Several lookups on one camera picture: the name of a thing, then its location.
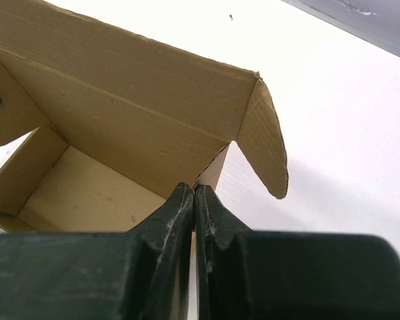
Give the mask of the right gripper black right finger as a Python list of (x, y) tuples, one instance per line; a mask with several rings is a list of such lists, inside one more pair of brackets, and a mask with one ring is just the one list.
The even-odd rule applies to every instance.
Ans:
[(254, 231), (195, 190), (200, 319), (400, 319), (400, 258), (373, 235)]

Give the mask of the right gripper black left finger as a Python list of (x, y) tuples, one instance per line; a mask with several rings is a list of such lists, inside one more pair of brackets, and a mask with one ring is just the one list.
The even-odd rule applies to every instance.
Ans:
[(186, 319), (194, 194), (126, 232), (0, 234), (0, 319)]

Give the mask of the brown cardboard box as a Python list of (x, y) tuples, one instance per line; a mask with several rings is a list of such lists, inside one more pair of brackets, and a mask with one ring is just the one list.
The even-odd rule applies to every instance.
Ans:
[(180, 182), (212, 187), (236, 142), (268, 192), (287, 154), (259, 74), (45, 1), (0, 1), (6, 231), (126, 231)]

